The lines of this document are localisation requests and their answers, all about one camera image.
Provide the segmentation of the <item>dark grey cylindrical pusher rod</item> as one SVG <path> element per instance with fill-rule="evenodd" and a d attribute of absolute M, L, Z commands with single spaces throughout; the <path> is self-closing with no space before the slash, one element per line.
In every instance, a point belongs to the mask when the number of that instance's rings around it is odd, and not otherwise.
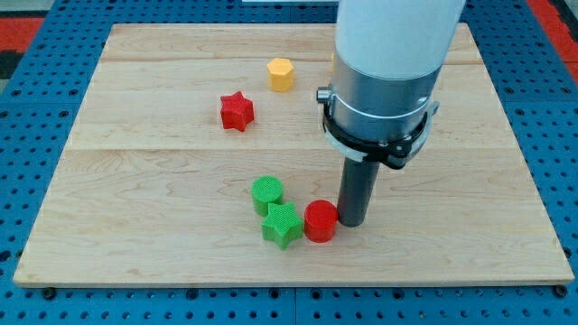
<path fill-rule="evenodd" d="M 379 166 L 379 162 L 344 160 L 337 204 L 343 226 L 354 228 L 364 222 Z"/>

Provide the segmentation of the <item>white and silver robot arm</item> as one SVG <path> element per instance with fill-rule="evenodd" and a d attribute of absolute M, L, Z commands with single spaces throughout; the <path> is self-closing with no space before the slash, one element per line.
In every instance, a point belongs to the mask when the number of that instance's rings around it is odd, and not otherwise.
<path fill-rule="evenodd" d="M 344 155 L 339 222 L 364 222 L 381 165 L 399 170 L 430 134 L 431 99 L 464 0 L 340 0 L 322 127 Z"/>

